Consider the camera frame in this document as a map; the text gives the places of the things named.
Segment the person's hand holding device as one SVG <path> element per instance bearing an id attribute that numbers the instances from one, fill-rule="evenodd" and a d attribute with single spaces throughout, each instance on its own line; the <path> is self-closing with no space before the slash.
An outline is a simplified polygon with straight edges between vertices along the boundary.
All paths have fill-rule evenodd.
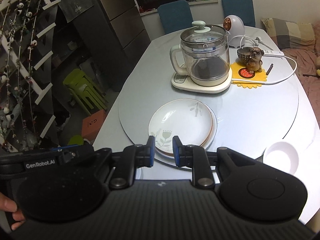
<path id="1" fill-rule="evenodd" d="M 13 231 L 26 221 L 22 210 L 17 207 L 17 204 L 2 193 L 0 193 L 0 209 L 1 211 L 12 213 L 12 217 L 15 221 L 11 226 L 11 230 Z"/>

